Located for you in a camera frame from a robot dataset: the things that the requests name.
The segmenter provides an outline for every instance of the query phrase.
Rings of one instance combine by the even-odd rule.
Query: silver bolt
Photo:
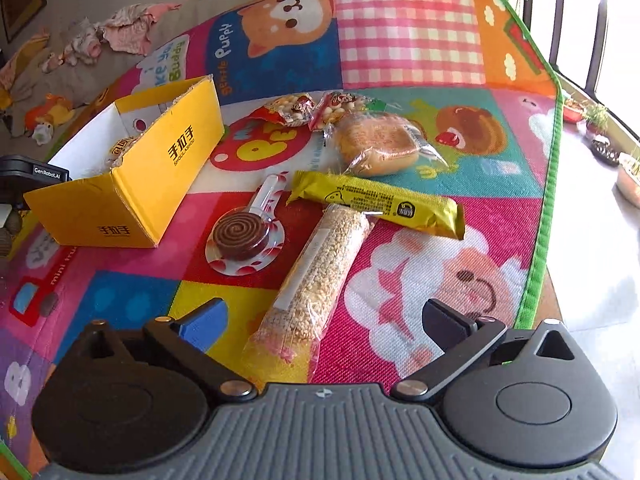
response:
[[[220,384],[220,391],[229,397],[243,397],[249,395],[253,387],[246,381],[226,381]]]
[[[407,397],[420,397],[429,391],[422,381],[405,380],[396,384],[396,390]]]

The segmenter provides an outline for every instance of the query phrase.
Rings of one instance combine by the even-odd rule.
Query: triangular cutout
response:
[[[540,357],[552,357],[553,359],[563,359],[564,361],[571,361],[574,359],[574,354],[569,350],[564,338],[558,330],[551,330],[546,334],[545,340],[540,345],[536,355]]]

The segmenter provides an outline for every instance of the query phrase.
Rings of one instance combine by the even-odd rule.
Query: white floor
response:
[[[640,478],[640,210],[582,136],[562,134],[547,265],[567,328],[608,386],[618,427],[602,463]]]

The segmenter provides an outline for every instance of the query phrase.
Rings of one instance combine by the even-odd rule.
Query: bread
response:
[[[354,112],[335,126],[334,143],[350,173],[380,176],[412,167],[420,153],[420,130],[387,113]]]

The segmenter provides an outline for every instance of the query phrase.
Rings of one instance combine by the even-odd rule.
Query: yellow cardboard box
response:
[[[146,127],[121,166],[84,178],[104,166],[118,140]],[[25,200],[61,245],[156,247],[223,133],[210,76],[118,99],[51,159],[72,180]]]

